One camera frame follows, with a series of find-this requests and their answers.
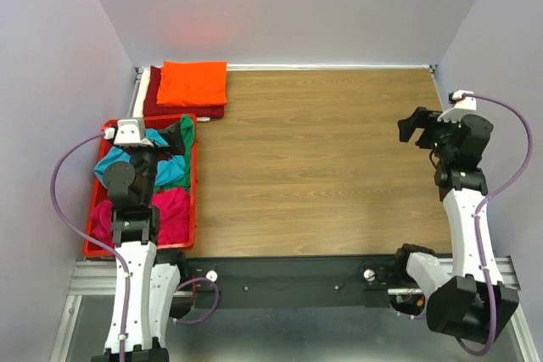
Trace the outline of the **teal t shirt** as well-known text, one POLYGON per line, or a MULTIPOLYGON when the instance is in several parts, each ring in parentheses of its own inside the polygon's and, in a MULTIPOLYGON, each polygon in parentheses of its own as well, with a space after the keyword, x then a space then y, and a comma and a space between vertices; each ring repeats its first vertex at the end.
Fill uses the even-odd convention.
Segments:
MULTIPOLYGON (((156 142, 158 145, 165 145, 165 140, 155 129, 148 128, 146 130, 146 137, 149 140, 156 142)), ((130 157, 128 153, 118 147, 112 147, 94 167, 94 175, 98 178, 100 183, 105 186, 103 177, 107 168, 113 163, 128 162, 129 160, 130 157)), ((160 160, 157 166, 157 175, 154 186, 164 187, 175 181, 180 181, 186 174, 186 167, 186 160, 182 155, 175 155, 171 159, 160 160)))

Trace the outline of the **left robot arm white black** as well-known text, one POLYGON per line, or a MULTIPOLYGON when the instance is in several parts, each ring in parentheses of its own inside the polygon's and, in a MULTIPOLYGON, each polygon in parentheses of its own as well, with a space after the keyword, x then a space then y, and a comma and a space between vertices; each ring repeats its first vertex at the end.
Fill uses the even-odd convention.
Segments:
POLYGON ((106 135, 128 155, 103 175, 112 203, 112 251, 116 259, 115 302, 109 334, 97 361, 167 361, 165 333, 175 290, 188 279, 176 249, 160 251, 160 211, 152 196, 158 163, 185 152, 181 125, 146 135, 140 118, 119 120, 106 135))

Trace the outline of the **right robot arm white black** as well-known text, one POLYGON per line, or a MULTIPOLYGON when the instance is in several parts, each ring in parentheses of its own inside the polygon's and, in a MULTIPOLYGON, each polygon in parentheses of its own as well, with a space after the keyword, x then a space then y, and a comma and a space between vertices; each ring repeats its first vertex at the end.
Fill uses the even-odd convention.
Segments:
POLYGON ((490 194, 479 168, 494 126, 473 112, 449 119, 418 107, 399 120, 398 128, 401 142, 422 130, 417 146, 437 159, 434 183, 449 221, 452 271, 442 267, 433 250, 405 244, 390 266, 391 279, 400 287, 419 286, 431 331, 488 347, 519 303, 494 258, 486 214, 490 194))

